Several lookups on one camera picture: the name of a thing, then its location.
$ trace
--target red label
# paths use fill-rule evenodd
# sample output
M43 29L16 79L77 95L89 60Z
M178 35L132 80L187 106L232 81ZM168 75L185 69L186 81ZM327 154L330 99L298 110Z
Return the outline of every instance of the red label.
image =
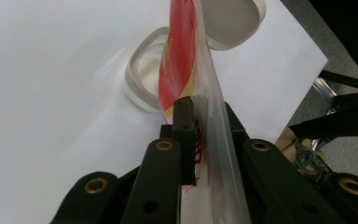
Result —
M184 96L196 59L197 18L193 2L172 0L170 31L159 68L158 100L162 112Z
M196 165L201 164L202 159L202 135L200 129L200 122L196 119L197 129L197 144L196 144Z

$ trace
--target plastic bag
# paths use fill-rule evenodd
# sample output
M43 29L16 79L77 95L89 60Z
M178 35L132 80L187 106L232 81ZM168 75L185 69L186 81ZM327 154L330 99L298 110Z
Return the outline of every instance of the plastic bag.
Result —
M158 101L168 123L172 104L191 96L201 148L197 186L182 187L182 223L250 223L223 94L207 46L200 0L172 0L161 58Z

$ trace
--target white table surface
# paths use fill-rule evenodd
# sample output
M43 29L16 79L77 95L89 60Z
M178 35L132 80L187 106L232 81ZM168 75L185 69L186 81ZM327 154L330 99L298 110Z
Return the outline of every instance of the white table surface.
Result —
M213 61L248 134L274 142L326 59L279 0ZM0 1L0 223L48 223L82 176L126 174L160 114L123 94L135 48L168 25L169 1Z

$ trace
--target brass screw insert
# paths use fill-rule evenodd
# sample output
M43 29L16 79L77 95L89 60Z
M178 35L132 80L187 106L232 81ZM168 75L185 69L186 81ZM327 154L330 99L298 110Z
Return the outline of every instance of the brass screw insert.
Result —
M252 148L258 150L258 151L268 151L269 150L269 146L264 144L263 142L253 142L252 143Z
M84 186L84 190L89 194L99 193L106 189L107 183L105 178L94 178L87 182Z
M166 150L170 150L172 147L173 147L173 144L168 141L160 141L160 142L156 143L156 148L158 150L166 151Z
M338 180L340 187L345 189L347 192L358 196L358 181L352 178L341 178Z

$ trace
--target gray carpet floor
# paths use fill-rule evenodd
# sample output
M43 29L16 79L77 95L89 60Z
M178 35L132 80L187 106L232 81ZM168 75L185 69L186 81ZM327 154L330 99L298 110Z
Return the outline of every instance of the gray carpet floor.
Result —
M310 2L307 0L282 0L282 2L327 57L328 63L324 70L358 78L358 66ZM332 85L338 94L358 91L347 86ZM328 101L311 88L288 125L323 116L328 108ZM338 138L323 147L322 151L326 155L327 164L334 171L358 175L358 137Z

